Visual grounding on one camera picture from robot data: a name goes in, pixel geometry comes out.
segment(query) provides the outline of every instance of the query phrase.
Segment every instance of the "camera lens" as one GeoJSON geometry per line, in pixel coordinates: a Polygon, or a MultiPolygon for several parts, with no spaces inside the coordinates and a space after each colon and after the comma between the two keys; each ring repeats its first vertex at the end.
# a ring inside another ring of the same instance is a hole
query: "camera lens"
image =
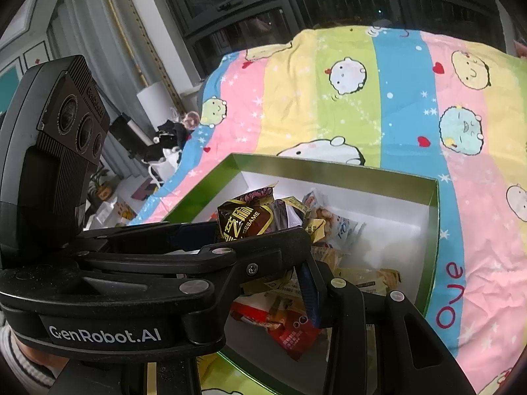
{"type": "Polygon", "coordinates": [[[59,131],[66,134],[71,129],[77,114],[77,102],[75,98],[68,97],[59,111],[59,131]]]}
{"type": "Polygon", "coordinates": [[[97,134],[96,140],[93,142],[93,157],[97,157],[99,154],[99,151],[101,151],[102,148],[102,135],[97,134]]]}
{"type": "Polygon", "coordinates": [[[80,151],[85,151],[88,147],[88,143],[92,137],[93,130],[93,120],[90,116],[82,121],[81,127],[78,130],[77,134],[77,147],[80,151]]]}

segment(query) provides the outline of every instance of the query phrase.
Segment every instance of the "striped sleeve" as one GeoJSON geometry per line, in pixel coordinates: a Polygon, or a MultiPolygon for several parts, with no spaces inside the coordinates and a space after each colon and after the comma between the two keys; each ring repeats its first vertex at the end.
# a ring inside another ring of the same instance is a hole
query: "striped sleeve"
{"type": "Polygon", "coordinates": [[[46,367],[28,360],[20,351],[11,327],[6,323],[0,328],[0,353],[11,372],[30,395],[46,395],[55,382],[53,373],[46,367]]]}

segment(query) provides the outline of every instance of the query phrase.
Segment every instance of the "star print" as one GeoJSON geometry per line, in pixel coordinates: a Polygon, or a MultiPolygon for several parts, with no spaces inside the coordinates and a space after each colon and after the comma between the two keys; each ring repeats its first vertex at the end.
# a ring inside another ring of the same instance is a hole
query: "star print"
{"type": "Polygon", "coordinates": [[[458,337],[458,340],[461,342],[461,343],[466,343],[468,340],[470,340],[472,338],[472,336],[474,335],[475,333],[475,330],[474,330],[474,323],[472,323],[470,325],[470,327],[464,327],[464,332],[463,334],[460,334],[459,337],[458,337]]]}
{"type": "Polygon", "coordinates": [[[492,339],[490,336],[481,342],[481,347],[483,348],[483,351],[486,351],[492,347],[492,339]]]}
{"type": "Polygon", "coordinates": [[[501,263],[498,260],[494,260],[494,262],[491,265],[491,269],[496,270],[496,271],[501,270],[501,263]]]}

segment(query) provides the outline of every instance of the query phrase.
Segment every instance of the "potted plant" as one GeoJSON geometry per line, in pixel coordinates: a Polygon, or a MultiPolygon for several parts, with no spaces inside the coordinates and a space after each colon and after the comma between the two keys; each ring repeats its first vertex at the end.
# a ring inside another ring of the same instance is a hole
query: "potted plant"
{"type": "Polygon", "coordinates": [[[104,178],[109,171],[101,167],[90,177],[90,185],[88,187],[88,193],[90,195],[96,195],[100,200],[106,200],[112,195],[112,187],[104,183],[104,178]]]}

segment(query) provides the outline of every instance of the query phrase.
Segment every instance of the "cardboard box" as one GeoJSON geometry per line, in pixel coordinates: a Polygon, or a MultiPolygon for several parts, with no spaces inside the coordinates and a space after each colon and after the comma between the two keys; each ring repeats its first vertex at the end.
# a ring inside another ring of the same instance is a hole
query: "cardboard box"
{"type": "MultiPolygon", "coordinates": [[[[167,216],[170,222],[207,221],[224,201],[276,184],[275,199],[302,199],[313,188],[335,214],[364,222],[341,267],[395,269],[399,288],[426,313],[438,247],[437,180],[363,166],[275,156],[231,154],[167,216]]],[[[327,342],[318,340],[299,362],[262,329],[229,319],[222,353],[278,393],[321,393],[327,342]]]]}

